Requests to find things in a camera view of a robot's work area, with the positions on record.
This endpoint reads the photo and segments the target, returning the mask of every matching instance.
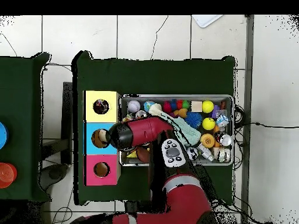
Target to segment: toy ball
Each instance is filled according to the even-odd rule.
[[[8,130],[3,125],[3,123],[0,122],[0,149],[4,147],[8,139]]]
[[[183,100],[177,100],[176,106],[177,106],[178,110],[182,109],[183,108]]]
[[[146,101],[146,102],[144,102],[144,104],[143,104],[144,110],[146,112],[148,112],[153,104],[155,104],[155,102],[153,102],[153,101]]]
[[[128,111],[131,113],[136,113],[140,110],[140,103],[136,100],[131,100],[128,102]]]
[[[184,100],[184,101],[183,101],[183,105],[182,105],[182,107],[185,108],[185,109],[189,109],[189,107],[190,107],[190,103],[189,103],[189,101]]]
[[[199,152],[196,148],[189,147],[187,148],[187,154],[190,160],[195,160],[198,157]]]
[[[200,126],[202,120],[203,118],[200,113],[195,113],[192,111],[187,112],[187,117],[185,118],[186,123],[194,129]]]
[[[203,120],[203,128],[205,130],[211,130],[211,129],[214,129],[215,127],[215,121],[212,119],[212,118],[205,118]]]
[[[139,120],[140,118],[146,118],[147,117],[147,113],[143,110],[139,110],[138,112],[136,112],[135,118],[137,120]]]
[[[186,117],[187,117],[187,112],[188,112],[187,109],[182,108],[182,109],[179,110],[179,116],[180,116],[181,118],[186,118]]]
[[[171,103],[169,101],[165,101],[163,103],[163,111],[166,112],[166,113],[171,113],[172,112]]]
[[[210,149],[215,144],[215,138],[211,134],[204,134],[200,137],[200,142],[203,144],[203,146]]]
[[[175,99],[171,100],[171,110],[172,111],[177,110],[177,105],[176,105],[176,100]]]
[[[203,112],[210,113],[214,109],[214,104],[210,100],[205,100],[203,102]]]

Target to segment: yellow ball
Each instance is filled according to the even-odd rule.
[[[203,102],[203,112],[210,113],[214,109],[214,104],[210,100],[205,100]]]
[[[205,130],[211,130],[211,129],[214,129],[215,127],[215,121],[212,119],[212,118],[205,118],[203,120],[203,128]]]

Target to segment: blue spiky ball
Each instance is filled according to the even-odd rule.
[[[200,113],[195,113],[192,111],[188,111],[187,117],[185,118],[186,123],[189,124],[194,129],[200,126],[202,120],[203,118],[200,115]]]

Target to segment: light blue cloth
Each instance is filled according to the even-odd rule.
[[[153,116],[158,116],[170,123],[173,126],[174,133],[181,144],[183,144],[185,147],[190,147],[199,142],[201,133],[198,130],[192,128],[185,122],[183,118],[173,118],[160,109],[160,104],[154,104],[149,109],[149,113]]]

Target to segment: dark green tablecloth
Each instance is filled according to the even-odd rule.
[[[0,189],[0,199],[48,201],[37,182],[41,155],[41,69],[50,55],[0,57],[0,122],[9,131],[0,162],[13,164],[18,176]]]
[[[192,59],[185,61],[130,61],[91,59],[87,51],[74,58],[74,97],[78,95],[78,168],[75,168],[75,197],[85,201],[148,200],[148,168],[122,167],[117,185],[83,184],[83,91],[111,90],[120,94],[234,94],[235,60]],[[232,166],[206,166],[218,196],[232,203]]]

